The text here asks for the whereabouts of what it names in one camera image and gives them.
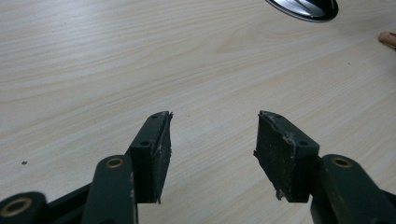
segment silver metal object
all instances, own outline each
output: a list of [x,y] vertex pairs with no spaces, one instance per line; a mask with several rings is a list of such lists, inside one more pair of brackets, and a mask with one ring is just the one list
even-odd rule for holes
[[335,0],[266,0],[280,11],[304,21],[330,21],[338,13]]

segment wooden table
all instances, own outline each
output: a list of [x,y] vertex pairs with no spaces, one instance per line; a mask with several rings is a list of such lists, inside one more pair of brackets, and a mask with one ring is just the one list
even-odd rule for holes
[[311,23],[263,0],[3,1],[0,199],[91,182],[164,110],[173,155],[141,223],[312,223],[252,155],[260,110],[396,193],[396,51],[377,41],[396,31],[396,2],[338,4]]

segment black linkage arm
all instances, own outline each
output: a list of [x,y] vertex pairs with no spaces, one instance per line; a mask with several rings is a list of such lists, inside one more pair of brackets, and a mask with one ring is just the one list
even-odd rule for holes
[[0,202],[0,223],[138,223],[137,204],[161,201],[171,157],[167,111],[151,115],[125,155],[98,163],[91,184],[47,203],[26,192]]
[[259,114],[254,155],[276,197],[306,203],[315,223],[396,223],[395,195],[381,190],[361,166],[339,155],[318,156],[319,145],[284,117]]

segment light wood tabletop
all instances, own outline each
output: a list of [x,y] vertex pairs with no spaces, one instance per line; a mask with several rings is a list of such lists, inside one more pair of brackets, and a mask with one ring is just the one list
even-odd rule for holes
[[325,23],[264,0],[2,1],[0,200],[92,181],[151,114],[174,112],[162,204],[140,223],[312,223],[253,156],[285,116],[396,193],[396,1],[339,0]]

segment circular hole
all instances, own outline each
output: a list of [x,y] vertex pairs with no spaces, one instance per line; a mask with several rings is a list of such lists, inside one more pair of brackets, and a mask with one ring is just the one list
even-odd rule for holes
[[0,214],[2,217],[14,217],[28,209],[30,205],[32,205],[32,199],[19,198],[3,207]]
[[342,158],[332,158],[332,163],[345,168],[349,168],[352,166],[352,163],[350,163],[350,161],[344,160]]
[[123,164],[123,159],[120,158],[114,158],[106,162],[106,166],[108,168],[116,168],[121,166],[122,164]]

